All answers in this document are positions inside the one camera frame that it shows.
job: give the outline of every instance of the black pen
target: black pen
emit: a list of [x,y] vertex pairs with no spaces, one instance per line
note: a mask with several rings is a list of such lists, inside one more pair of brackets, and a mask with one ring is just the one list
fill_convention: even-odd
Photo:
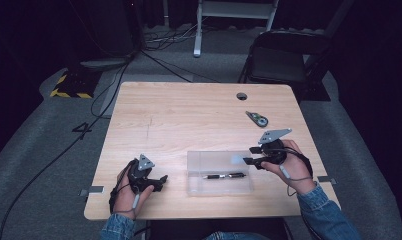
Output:
[[217,175],[207,175],[202,178],[204,179],[219,179],[219,178],[242,178],[246,175],[243,173],[229,173],[229,174],[217,174]]

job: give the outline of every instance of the clear plastic box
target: clear plastic box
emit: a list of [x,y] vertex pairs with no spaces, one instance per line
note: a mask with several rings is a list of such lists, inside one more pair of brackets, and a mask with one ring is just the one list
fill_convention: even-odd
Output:
[[[189,151],[188,194],[190,196],[221,196],[249,194],[253,191],[249,166],[243,158],[249,151]],[[207,175],[243,173],[242,178],[205,179]]]

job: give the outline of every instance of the dark background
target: dark background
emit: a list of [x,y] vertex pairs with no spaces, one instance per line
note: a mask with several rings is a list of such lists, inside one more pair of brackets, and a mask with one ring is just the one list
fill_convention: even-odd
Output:
[[[48,76],[104,57],[86,33],[95,30],[84,1],[72,2],[87,30],[68,1],[0,1],[0,151],[43,100],[39,86]],[[170,26],[194,23],[196,2],[169,0]],[[273,27],[325,28],[341,1],[306,2],[281,0]],[[140,5],[144,22],[162,24],[162,7]],[[340,101],[402,216],[402,1],[355,1],[334,36],[332,60]]]

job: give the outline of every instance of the sleeve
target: sleeve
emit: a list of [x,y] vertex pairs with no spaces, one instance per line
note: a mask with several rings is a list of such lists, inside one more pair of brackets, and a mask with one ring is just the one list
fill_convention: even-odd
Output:
[[361,239],[354,225],[328,199],[319,184],[312,191],[298,195],[298,201],[307,227],[322,239]]
[[102,240],[129,240],[134,234],[134,222],[120,214],[112,214],[101,230]]

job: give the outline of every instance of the black chair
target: black chair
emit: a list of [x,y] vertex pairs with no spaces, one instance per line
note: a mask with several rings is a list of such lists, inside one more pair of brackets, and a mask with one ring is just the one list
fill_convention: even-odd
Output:
[[[271,30],[260,34],[251,45],[238,83],[289,85],[297,101],[329,101],[322,84],[327,71],[331,41],[320,34]],[[314,60],[304,62],[304,55]]]

